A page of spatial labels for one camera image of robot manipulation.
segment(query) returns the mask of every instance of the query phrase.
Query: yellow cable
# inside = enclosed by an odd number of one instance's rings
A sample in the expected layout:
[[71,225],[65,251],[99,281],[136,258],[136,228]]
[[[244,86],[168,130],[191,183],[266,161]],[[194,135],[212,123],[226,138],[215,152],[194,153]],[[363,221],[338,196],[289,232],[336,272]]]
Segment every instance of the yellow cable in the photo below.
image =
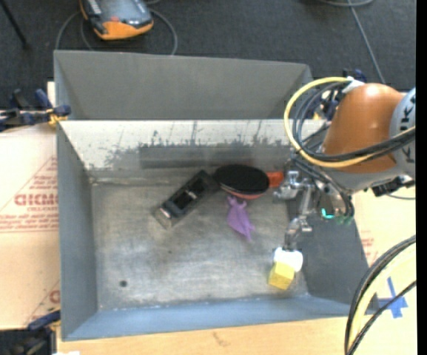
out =
[[[321,78],[321,79],[317,79],[315,81],[311,81],[310,83],[301,87],[294,95],[292,95],[292,97],[290,98],[289,102],[286,105],[286,110],[284,111],[284,128],[286,130],[287,137],[289,138],[291,144],[300,153],[300,155],[302,155],[302,157],[304,157],[306,160],[308,160],[310,163],[312,163],[316,166],[329,167],[329,168],[342,168],[342,167],[347,167],[347,166],[353,166],[354,164],[361,163],[361,162],[369,159],[370,157],[375,156],[375,153],[372,153],[372,154],[368,154],[368,155],[363,155],[361,157],[357,157],[357,158],[353,158],[353,159],[349,159],[349,160],[342,160],[342,161],[318,160],[316,158],[313,158],[311,155],[307,154],[306,152],[304,152],[302,147],[300,147],[299,143],[294,139],[294,135],[292,134],[292,131],[291,131],[290,125],[289,125],[289,115],[290,115],[290,111],[292,109],[292,106],[295,104],[297,99],[303,93],[305,93],[306,91],[308,91],[309,89],[311,89],[313,87],[316,87],[316,86],[321,85],[321,84],[335,83],[335,82],[341,82],[341,81],[350,81],[350,79],[339,77],[339,76],[332,76],[332,77],[328,77],[328,78]],[[408,130],[400,133],[399,135],[396,136],[396,138],[398,138],[401,135],[406,134]]]
[[387,280],[389,275],[393,272],[393,270],[396,269],[396,267],[401,266],[402,264],[408,262],[410,259],[415,258],[416,255],[416,249],[413,248],[412,250],[409,250],[410,253],[401,255],[397,259],[393,259],[388,266],[383,269],[371,282],[371,285],[368,287],[366,292],[363,294],[360,302],[358,303],[355,313],[354,313],[354,319],[352,321],[352,325],[350,328],[350,341],[349,346],[352,345],[354,342],[354,338],[357,336],[357,334],[360,332],[361,329],[361,320],[365,315],[366,309],[368,308],[369,302],[371,301],[372,297],[377,293],[378,288],[383,284],[384,280]]

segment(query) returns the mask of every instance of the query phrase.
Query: orange device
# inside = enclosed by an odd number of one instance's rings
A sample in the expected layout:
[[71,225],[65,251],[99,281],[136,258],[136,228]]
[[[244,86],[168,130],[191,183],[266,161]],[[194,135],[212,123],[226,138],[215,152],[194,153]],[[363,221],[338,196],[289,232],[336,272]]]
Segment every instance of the orange device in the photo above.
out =
[[81,13],[105,41],[139,36],[153,25],[144,0],[79,0]]

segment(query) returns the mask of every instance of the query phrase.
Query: yellow sponge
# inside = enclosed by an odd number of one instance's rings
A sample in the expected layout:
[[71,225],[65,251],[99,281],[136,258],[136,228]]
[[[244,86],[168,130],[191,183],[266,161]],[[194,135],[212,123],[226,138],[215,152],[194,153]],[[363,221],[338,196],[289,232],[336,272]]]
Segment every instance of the yellow sponge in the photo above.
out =
[[295,270],[288,264],[276,262],[269,272],[268,284],[280,289],[287,289],[295,276]]

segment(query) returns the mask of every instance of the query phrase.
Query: clamp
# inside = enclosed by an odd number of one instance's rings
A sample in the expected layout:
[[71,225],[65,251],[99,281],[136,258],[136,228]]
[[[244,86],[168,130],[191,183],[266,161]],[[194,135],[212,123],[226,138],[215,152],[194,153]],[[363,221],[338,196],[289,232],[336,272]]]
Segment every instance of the clamp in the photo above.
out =
[[42,89],[36,90],[35,97],[36,104],[29,104],[21,90],[16,89],[10,97],[10,108],[0,112],[0,132],[42,123],[55,127],[71,113],[69,105],[54,107]]
[[48,353],[53,354],[56,347],[55,326],[59,324],[60,319],[61,314],[58,309],[31,322],[27,326],[27,331],[34,335],[16,343],[5,351],[4,355],[36,355],[45,345],[48,346]]

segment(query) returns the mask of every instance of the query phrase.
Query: bin floor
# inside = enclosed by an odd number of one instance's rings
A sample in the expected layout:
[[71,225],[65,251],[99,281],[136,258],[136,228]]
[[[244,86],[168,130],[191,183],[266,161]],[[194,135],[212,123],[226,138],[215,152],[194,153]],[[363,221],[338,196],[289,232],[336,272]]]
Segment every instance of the bin floor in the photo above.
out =
[[305,294],[299,272],[282,291],[267,284],[273,251],[288,223],[284,203],[268,192],[247,201],[252,240],[229,227],[227,193],[219,191],[165,229],[152,210],[165,186],[92,185],[100,310]]

